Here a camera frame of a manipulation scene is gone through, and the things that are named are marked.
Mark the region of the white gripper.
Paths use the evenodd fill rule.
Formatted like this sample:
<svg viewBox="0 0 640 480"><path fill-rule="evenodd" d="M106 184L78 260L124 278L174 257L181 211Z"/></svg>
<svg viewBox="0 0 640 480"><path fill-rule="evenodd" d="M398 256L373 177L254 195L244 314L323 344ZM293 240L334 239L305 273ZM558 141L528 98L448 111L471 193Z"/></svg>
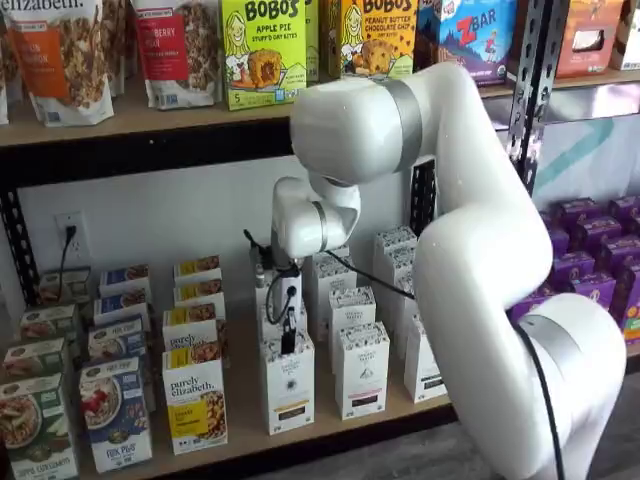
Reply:
<svg viewBox="0 0 640 480"><path fill-rule="evenodd" d="M281 354L295 350L296 324L301 316L302 275L298 267L278 271L273 280L273 322L282 325Z"/></svg>

